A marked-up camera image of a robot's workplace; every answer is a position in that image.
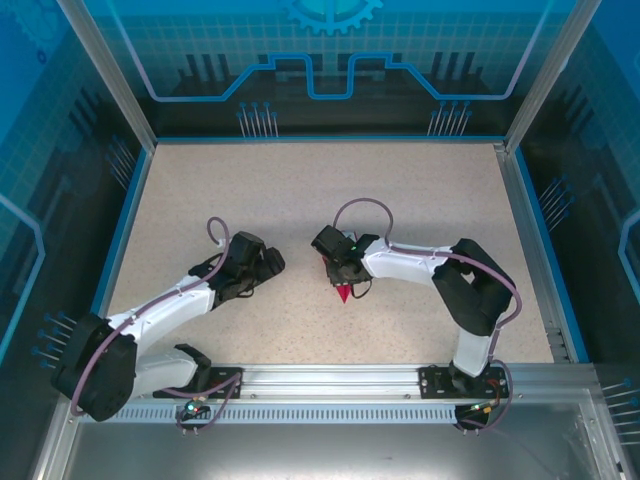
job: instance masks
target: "red tip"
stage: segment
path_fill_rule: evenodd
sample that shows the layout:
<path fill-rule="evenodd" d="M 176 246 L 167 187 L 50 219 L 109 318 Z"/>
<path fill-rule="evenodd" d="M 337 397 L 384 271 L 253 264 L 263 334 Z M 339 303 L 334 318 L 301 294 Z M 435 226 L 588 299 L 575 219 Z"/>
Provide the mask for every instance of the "red tip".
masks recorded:
<path fill-rule="evenodd" d="M 351 287 L 349 285 L 342 285 L 340 287 L 336 287 L 336 290 L 338 290 L 342 303 L 347 303 L 349 295 L 351 295 Z"/>

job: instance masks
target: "gear logo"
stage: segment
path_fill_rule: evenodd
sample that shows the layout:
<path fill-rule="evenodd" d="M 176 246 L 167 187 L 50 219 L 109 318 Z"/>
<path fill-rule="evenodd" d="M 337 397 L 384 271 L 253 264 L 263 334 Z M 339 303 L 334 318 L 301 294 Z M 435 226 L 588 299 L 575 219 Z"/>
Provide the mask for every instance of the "gear logo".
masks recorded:
<path fill-rule="evenodd" d="M 0 13 L 12 13 L 39 50 L 47 50 L 58 33 L 60 18 L 55 0 L 0 0 Z"/>
<path fill-rule="evenodd" d="M 373 9 L 382 7 L 382 0 L 282 0 L 289 20 L 297 20 L 300 28 L 310 27 L 314 34 L 336 30 L 347 34 L 360 28 L 362 20 L 373 18 Z"/>

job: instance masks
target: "black mounting plate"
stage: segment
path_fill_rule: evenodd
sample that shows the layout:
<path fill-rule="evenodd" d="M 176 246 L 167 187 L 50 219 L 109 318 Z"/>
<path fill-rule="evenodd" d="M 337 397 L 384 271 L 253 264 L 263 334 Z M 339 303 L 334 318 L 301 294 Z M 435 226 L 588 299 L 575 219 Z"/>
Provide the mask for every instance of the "black mounting plate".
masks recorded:
<path fill-rule="evenodd" d="M 420 398 L 423 400 L 433 399 L 487 399 L 496 398 L 496 392 L 487 382 L 491 379 L 500 383 L 500 398 L 509 396 L 509 386 L 504 370 L 501 367 L 488 367 L 474 381 L 468 395 L 462 395 L 451 381 L 449 367 L 438 367 L 431 365 L 418 369 L 418 383 L 420 385 Z"/>
<path fill-rule="evenodd" d="M 215 387 L 216 385 L 220 385 L 222 382 L 228 380 L 229 378 L 233 377 L 237 373 L 242 375 L 242 368 L 239 368 L 239 367 L 211 367 L 210 370 L 207 373 L 209 375 L 209 378 L 208 378 L 208 381 L 207 381 L 208 386 L 203 388 L 203 391 L 204 390 L 208 390 L 209 388 Z M 241 385 L 242 385 L 242 377 L 240 377 L 240 383 L 238 383 L 236 385 L 236 388 L 234 389 L 233 393 L 231 394 L 231 398 L 232 399 L 240 398 Z M 219 391 L 209 395 L 208 398 L 219 398 L 219 399 L 223 400 L 227 396 L 227 394 L 229 393 L 229 389 L 231 388 L 231 386 L 232 385 L 227 385 L 222 390 L 219 390 Z M 185 388 L 176 388 L 176 390 L 184 391 L 184 392 L 192 392 L 193 390 L 192 389 L 189 390 L 188 387 L 189 386 L 187 385 L 187 387 L 185 387 Z M 179 397 L 176 397 L 175 395 L 171 395 L 169 393 L 163 392 L 162 390 L 159 390 L 157 392 L 153 392 L 153 398 L 179 398 Z"/>

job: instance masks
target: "red object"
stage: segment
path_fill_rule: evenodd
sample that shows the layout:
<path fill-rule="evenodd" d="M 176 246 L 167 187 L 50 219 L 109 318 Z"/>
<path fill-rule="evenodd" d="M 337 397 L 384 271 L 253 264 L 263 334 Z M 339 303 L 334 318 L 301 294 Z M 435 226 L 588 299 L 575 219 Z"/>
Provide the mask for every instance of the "red object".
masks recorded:
<path fill-rule="evenodd" d="M 327 264 L 327 259 L 322 257 L 322 261 L 324 262 L 324 264 Z M 339 287 L 336 287 L 336 290 L 338 291 L 338 295 L 340 295 L 340 298 L 342 299 L 342 303 L 347 303 L 347 300 L 349 300 L 349 296 L 351 296 L 351 287 L 349 285 L 340 285 Z"/>

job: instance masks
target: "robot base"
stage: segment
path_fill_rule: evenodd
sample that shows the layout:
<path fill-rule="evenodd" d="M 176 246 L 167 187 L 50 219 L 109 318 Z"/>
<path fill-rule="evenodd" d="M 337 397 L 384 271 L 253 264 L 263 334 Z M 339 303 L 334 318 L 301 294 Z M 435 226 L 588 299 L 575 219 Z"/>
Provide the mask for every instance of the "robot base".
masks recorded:
<path fill-rule="evenodd" d="M 489 380 L 496 380 L 500 385 L 500 398 L 509 396 L 506 375 L 500 367 L 489 367 L 476 378 L 471 378 L 455 368 L 429 367 L 418 369 L 418 379 L 420 382 L 420 397 L 423 400 L 432 399 L 486 399 L 496 398 L 496 391 L 490 385 Z"/>

